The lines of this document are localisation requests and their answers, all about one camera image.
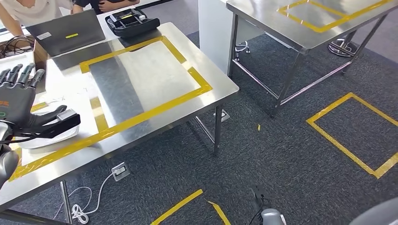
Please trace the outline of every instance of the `cable bundle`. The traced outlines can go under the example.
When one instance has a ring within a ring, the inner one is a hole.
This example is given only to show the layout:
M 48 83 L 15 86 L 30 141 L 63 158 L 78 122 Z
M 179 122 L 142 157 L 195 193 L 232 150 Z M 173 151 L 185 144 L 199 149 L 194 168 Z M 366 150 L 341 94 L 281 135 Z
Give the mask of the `cable bundle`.
M 28 45 L 23 48 L 18 47 L 18 43 L 21 41 L 27 42 Z M 5 44 L 0 45 L 0 58 L 31 52 L 33 51 L 34 44 L 35 40 L 32 37 L 30 38 L 22 35 L 15 36 L 8 40 Z

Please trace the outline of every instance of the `power outlet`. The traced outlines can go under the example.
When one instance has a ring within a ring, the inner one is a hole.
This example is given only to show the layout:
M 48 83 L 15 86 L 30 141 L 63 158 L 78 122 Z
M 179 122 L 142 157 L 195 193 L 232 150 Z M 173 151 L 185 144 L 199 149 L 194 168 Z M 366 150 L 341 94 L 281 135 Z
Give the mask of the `power outlet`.
M 112 175 L 115 181 L 120 181 L 121 179 L 127 177 L 129 174 L 130 171 L 124 162 L 112 168 Z

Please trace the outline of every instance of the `robot finger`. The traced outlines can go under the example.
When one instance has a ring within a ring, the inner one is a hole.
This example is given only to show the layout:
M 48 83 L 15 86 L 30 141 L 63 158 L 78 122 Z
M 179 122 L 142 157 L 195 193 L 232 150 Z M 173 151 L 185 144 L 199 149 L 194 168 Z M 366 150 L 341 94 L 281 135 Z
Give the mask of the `robot finger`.
M 29 75 L 31 74 L 34 67 L 35 67 L 34 63 L 29 64 L 25 68 L 25 70 L 21 73 L 21 76 L 18 79 L 18 83 L 25 85 L 27 83 Z
M 0 84 L 2 84 L 4 82 L 4 80 L 6 79 L 9 72 L 10 72 L 10 69 L 6 69 L 0 73 Z
M 14 67 L 11 72 L 8 74 L 6 82 L 9 84 L 14 84 L 16 82 L 16 79 L 18 78 L 19 70 L 23 67 L 22 64 L 18 64 L 16 67 Z
M 36 88 L 37 83 L 40 82 L 41 77 L 44 75 L 44 73 L 46 73 L 46 71 L 43 69 L 39 69 L 38 71 L 36 71 L 35 76 L 31 80 L 31 83 L 29 84 L 29 87 Z

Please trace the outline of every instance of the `person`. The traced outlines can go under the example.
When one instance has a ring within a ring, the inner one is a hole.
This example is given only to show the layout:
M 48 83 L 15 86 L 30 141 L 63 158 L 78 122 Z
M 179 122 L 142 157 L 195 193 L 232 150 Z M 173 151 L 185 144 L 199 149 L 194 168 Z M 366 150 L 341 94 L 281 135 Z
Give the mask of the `person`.
M 0 0 L 0 20 L 14 36 L 27 27 L 62 17 L 60 7 L 72 10 L 72 0 Z
M 118 8 L 136 5 L 140 0 L 74 0 L 73 13 L 83 12 L 88 4 L 94 9 L 97 15 L 110 12 Z

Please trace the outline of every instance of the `stainless steel table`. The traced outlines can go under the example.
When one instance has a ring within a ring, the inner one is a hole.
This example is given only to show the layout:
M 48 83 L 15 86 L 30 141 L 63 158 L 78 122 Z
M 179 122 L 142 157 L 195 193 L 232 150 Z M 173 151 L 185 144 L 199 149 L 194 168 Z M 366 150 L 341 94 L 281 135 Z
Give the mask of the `stainless steel table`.
M 236 64 L 271 96 L 276 98 L 275 107 L 271 112 L 271 117 L 273 117 L 281 105 L 294 97 L 339 71 L 345 73 L 348 67 L 358 58 L 387 14 L 398 8 L 398 0 L 229 0 L 227 8 L 234 13 L 228 75 L 232 74 L 232 66 Z M 241 19 L 247 20 L 298 52 L 279 95 L 234 58 L 237 25 Z M 377 23 L 358 49 L 354 53 L 350 51 L 347 45 L 355 31 L 375 19 L 378 19 Z M 347 35 L 345 42 L 340 42 L 341 45 L 331 43 L 331 46 L 349 56 L 353 56 L 353 58 L 324 77 L 285 98 L 304 56 L 309 54 L 312 49 L 327 45 L 345 35 Z
M 0 190 L 0 218 L 65 224 L 8 210 L 67 175 L 195 118 L 220 145 L 222 104 L 239 88 L 173 24 L 131 40 L 115 39 L 47 62 L 46 92 L 33 111 L 68 105 L 81 115 L 77 136 L 28 150 Z M 197 117 L 216 108 L 213 136 Z

